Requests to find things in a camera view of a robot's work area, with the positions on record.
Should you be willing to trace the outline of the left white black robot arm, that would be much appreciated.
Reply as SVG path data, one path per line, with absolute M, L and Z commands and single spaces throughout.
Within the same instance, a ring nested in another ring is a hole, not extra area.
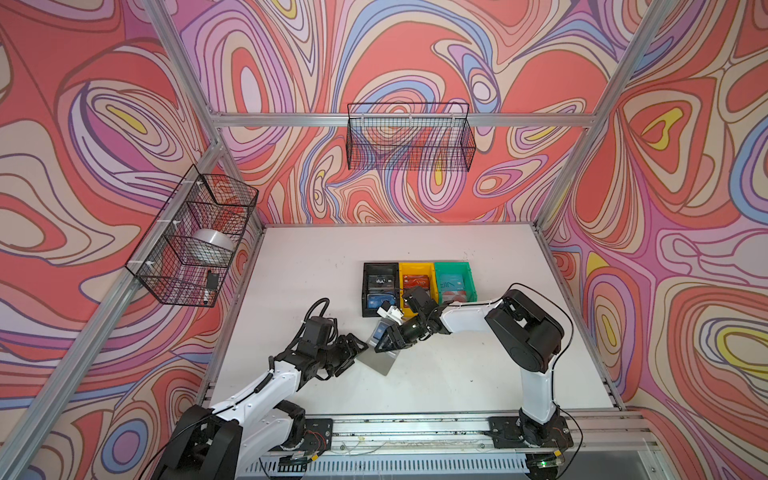
M 154 470 L 140 477 L 234 479 L 273 449 L 316 458 L 329 441 L 307 427 L 305 409 L 290 398 L 314 379 L 340 376 L 368 349 L 355 335 L 341 335 L 335 319 L 305 319 L 288 346 L 268 358 L 264 374 L 227 400 L 185 411 L 150 460 Z

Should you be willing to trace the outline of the blue VIP credit card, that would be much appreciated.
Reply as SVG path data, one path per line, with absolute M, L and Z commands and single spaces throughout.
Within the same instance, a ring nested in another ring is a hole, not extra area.
M 372 342 L 374 344 L 377 344 L 381 340 L 381 338 L 383 337 L 383 335 L 386 332 L 386 330 L 388 329 L 388 327 L 389 327 L 389 324 L 387 322 L 384 322 L 384 321 L 380 321 L 377 324 L 376 328 L 374 329 L 374 331 L 373 331 L 373 333 L 371 335 Z

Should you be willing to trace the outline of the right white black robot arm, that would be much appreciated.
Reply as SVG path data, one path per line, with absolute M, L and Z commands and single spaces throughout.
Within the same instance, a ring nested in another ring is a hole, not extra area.
M 424 288 L 405 291 L 413 315 L 385 303 L 371 341 L 377 353 L 405 350 L 434 335 L 491 332 L 519 367 L 522 381 L 521 424 L 546 429 L 560 417 L 554 399 L 554 370 L 562 351 L 562 325 L 526 292 L 520 282 L 509 285 L 500 297 L 489 301 L 439 303 Z

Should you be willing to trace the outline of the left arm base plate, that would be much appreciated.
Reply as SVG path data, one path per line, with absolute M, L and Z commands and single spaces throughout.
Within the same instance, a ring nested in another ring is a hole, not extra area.
M 334 421 L 330 417 L 310 418 L 299 422 L 278 449 L 283 451 L 325 452 L 332 447 Z

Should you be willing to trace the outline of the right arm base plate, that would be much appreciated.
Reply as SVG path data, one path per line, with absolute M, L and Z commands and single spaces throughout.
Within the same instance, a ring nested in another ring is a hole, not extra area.
M 567 450 L 574 446 L 566 420 L 556 411 L 553 417 L 539 424 L 523 413 L 516 416 L 495 416 L 488 419 L 485 432 L 497 449 Z

